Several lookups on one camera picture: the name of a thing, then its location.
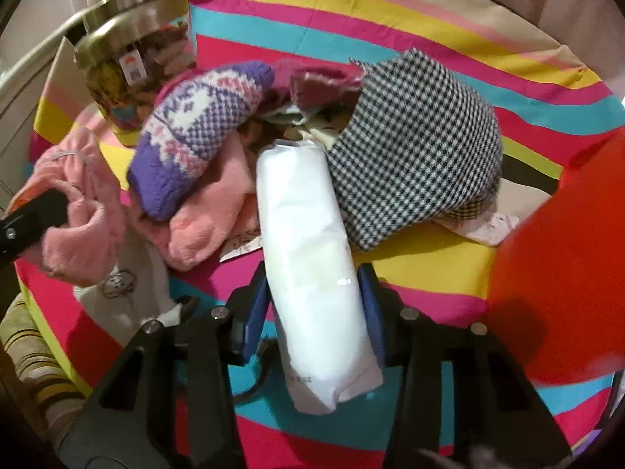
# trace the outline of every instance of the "white rolled package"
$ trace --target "white rolled package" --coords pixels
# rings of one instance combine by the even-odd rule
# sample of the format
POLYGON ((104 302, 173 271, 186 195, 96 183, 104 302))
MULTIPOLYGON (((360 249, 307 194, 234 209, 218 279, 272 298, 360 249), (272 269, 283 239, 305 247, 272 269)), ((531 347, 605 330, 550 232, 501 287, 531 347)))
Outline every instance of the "white rolled package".
POLYGON ((382 371, 326 157, 276 141, 258 158, 256 194, 278 344, 295 408, 312 415, 374 390, 382 371))

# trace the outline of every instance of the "bolt head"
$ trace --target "bolt head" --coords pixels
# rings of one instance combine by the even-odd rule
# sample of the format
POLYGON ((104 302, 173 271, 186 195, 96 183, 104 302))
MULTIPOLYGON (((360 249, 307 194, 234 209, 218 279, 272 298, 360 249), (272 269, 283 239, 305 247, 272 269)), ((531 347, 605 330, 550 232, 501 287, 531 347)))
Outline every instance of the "bolt head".
POLYGON ((488 333, 488 328, 485 324, 482 324, 481 322, 474 322, 473 324, 471 324, 471 333, 473 335, 483 337, 488 333))
POLYGON ((226 319, 227 316, 229 315, 229 311, 227 309, 227 307, 214 307, 211 310, 211 316, 213 319, 217 319, 217 320, 221 320, 221 319, 226 319))
POLYGON ((413 307, 405 307, 401 310, 399 315, 404 321, 414 321, 419 317, 420 312, 413 307))
POLYGON ((150 319, 149 321, 146 321, 141 328, 145 333, 151 335, 152 333, 159 331, 161 328, 164 328, 164 326, 162 322, 157 321, 156 319, 150 319))

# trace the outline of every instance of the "white tag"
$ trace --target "white tag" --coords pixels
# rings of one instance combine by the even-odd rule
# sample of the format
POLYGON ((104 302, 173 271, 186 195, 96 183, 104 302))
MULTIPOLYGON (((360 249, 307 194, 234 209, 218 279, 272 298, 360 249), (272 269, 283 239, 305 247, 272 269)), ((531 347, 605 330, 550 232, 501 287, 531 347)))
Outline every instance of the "white tag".
POLYGON ((118 60, 124 72, 124 77, 129 86, 137 84, 148 77, 146 67, 143 66, 139 51, 133 49, 118 60))
POLYGON ((261 248, 263 248, 263 237, 260 231, 248 231, 239 236, 233 236, 227 239, 221 248, 220 263, 244 256, 261 248))

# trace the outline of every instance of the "black and white checkered cloth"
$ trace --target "black and white checkered cloth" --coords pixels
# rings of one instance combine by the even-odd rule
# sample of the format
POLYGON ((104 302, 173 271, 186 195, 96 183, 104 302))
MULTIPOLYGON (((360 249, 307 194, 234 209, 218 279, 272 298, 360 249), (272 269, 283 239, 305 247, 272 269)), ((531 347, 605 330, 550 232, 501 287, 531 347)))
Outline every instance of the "black and white checkered cloth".
POLYGON ((417 49, 359 65, 362 94, 328 153, 350 242, 368 250, 415 222, 482 213, 501 175, 492 106, 417 49))

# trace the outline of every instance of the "white fabric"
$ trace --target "white fabric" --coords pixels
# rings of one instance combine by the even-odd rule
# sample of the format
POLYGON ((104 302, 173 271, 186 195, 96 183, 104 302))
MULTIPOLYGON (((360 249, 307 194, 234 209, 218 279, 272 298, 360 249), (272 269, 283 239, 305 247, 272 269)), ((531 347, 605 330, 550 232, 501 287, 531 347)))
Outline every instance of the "white fabric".
POLYGON ((382 384, 323 150, 276 141, 256 195, 287 387, 298 411, 328 414, 382 384))
POLYGON ((435 222, 460 236, 489 247, 496 247, 550 197, 542 190, 502 178, 497 199, 478 218, 473 220, 440 218, 435 219, 435 222))
POLYGON ((301 125, 288 127, 284 131, 284 138, 292 141, 309 139, 315 144, 323 146, 326 151, 330 150, 339 138, 339 134, 347 127, 352 111, 343 109, 332 115, 327 121, 321 114, 312 116, 301 125))
POLYGON ((149 319, 158 319, 165 326, 180 323, 182 305, 170 298, 163 258, 131 225, 126 227, 118 263, 107 280, 88 288, 74 286, 74 297, 121 346, 149 319))

